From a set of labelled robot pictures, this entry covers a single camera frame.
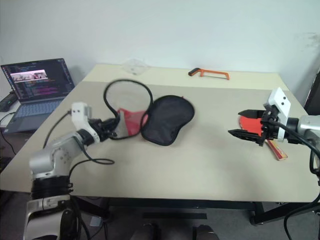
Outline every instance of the red object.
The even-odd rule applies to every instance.
[[[247,130],[250,133],[255,133],[261,136],[262,134],[262,124],[260,123],[261,118],[248,118],[245,116],[240,116],[239,124],[242,129]],[[288,155],[276,144],[273,140],[267,140],[268,146],[271,148],[278,160],[283,160],[288,158]]]
[[[205,73],[222,74],[222,75],[225,75],[225,78],[227,80],[230,80],[229,73],[227,73],[227,72],[206,70],[206,69],[202,69],[202,68],[198,68],[198,67],[196,67],[196,68],[192,69],[190,72],[188,72],[188,75],[192,77],[193,75],[195,75],[198,72],[200,72],[200,77],[203,77],[205,75]]]
[[[123,112],[125,126],[128,130],[128,135],[136,135],[140,132],[140,121],[145,111],[128,111],[124,108],[119,108],[118,113]],[[148,116],[143,119],[142,125],[146,123]]]

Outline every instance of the table top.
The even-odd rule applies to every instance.
[[[0,119],[2,119],[4,116],[6,116],[7,114],[9,113],[13,113],[15,112],[20,106],[20,102],[19,101],[16,101],[9,109],[9,111],[7,112],[0,112]],[[0,123],[0,128],[5,128],[8,123],[10,122],[11,118],[13,117],[14,115],[11,114],[9,116],[7,116],[6,118],[4,118],[1,123]]]
[[[118,68],[118,77],[114,76],[116,73],[107,74],[108,70],[115,68]],[[159,68],[155,71],[170,72],[170,69]],[[147,83],[144,77],[147,72],[130,78]],[[259,73],[248,74],[255,75],[254,78],[259,81]],[[91,105],[94,118],[105,120],[112,117],[102,98],[107,85],[105,82],[129,78],[126,75],[119,66],[96,66],[62,101],[2,172],[0,188],[29,192],[32,183],[29,158],[32,153],[41,149],[51,126],[77,101]],[[227,84],[231,84],[233,80],[236,82],[232,76],[233,74],[230,74],[231,80]],[[281,87],[283,85],[276,73],[268,74],[268,77],[262,73],[261,76],[261,79],[265,78],[262,82],[268,81],[268,77],[278,78],[273,84]],[[202,77],[202,80],[205,84],[211,84],[205,77]],[[221,85],[224,84],[221,82],[227,81],[215,78],[210,80],[220,81]],[[155,99],[164,95],[184,96],[188,99],[195,108],[192,121],[181,129],[176,141],[170,146],[156,145],[144,140],[140,135],[125,140],[106,140],[89,146],[87,151],[93,158],[110,158],[115,160],[115,164],[80,164],[71,176],[74,184],[72,194],[117,198],[312,201],[318,194],[318,184],[317,178],[309,172],[310,152],[307,147],[279,143],[288,159],[277,161],[266,144],[259,147],[228,133],[230,129],[239,128],[238,112],[245,109],[263,109],[263,103],[270,94],[270,89],[261,89],[263,84],[268,86],[266,83],[252,83],[250,86],[254,86],[253,89],[245,89],[229,85],[194,87],[169,86],[169,82],[163,85],[156,82],[149,84]],[[290,116],[305,115],[306,112],[292,93],[287,90],[285,93],[291,101]],[[74,130],[71,119],[67,117],[53,131],[51,139]],[[84,159],[82,154],[72,164]]]
[[[278,73],[228,71],[230,80],[218,78],[222,75],[206,73],[201,77],[199,73],[189,76],[191,69],[148,67],[142,74],[133,75],[126,72],[121,65],[97,64],[93,70],[82,80],[83,82],[109,83],[116,79],[133,79],[144,84],[177,86],[177,87],[203,87],[227,89],[260,89],[273,90],[282,88],[288,90]]]

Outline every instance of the white wall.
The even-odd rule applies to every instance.
[[[63,57],[75,82],[130,58],[279,72],[303,102],[320,67],[319,10],[319,0],[0,0],[0,61]]]

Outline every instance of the black frame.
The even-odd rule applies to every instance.
[[[103,197],[100,206],[87,202],[79,197],[75,197],[80,210],[85,213],[109,218],[109,207],[134,207],[134,208],[184,208],[184,209],[235,209],[248,210],[253,212],[250,222],[253,225],[261,225],[283,219],[289,212],[300,208],[308,203],[291,202],[282,204],[272,210],[265,211],[262,202],[250,201],[215,201],[215,200],[188,200],[188,199],[155,199],[155,198],[122,198]],[[310,211],[320,209],[320,204],[300,211],[295,215],[300,215]]]

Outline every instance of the table leg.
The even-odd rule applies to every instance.
[[[108,219],[110,217],[109,205],[107,205],[108,202],[102,200],[101,206],[97,206],[76,196],[74,196],[74,199],[76,200],[80,211],[103,219]]]
[[[254,225],[257,225],[257,224],[263,224],[263,223],[280,220],[285,218],[285,216],[292,210],[300,208],[306,204],[307,203],[305,202],[292,202],[292,203],[286,203],[284,205],[281,205],[269,211],[263,211],[262,209],[262,212],[261,212],[261,209],[260,209],[258,212],[255,211],[255,215],[251,217],[250,222]],[[306,210],[300,211],[297,214],[294,214],[294,216],[304,214],[306,212],[314,211],[317,209],[319,209],[319,204],[317,204],[314,207],[308,208]]]

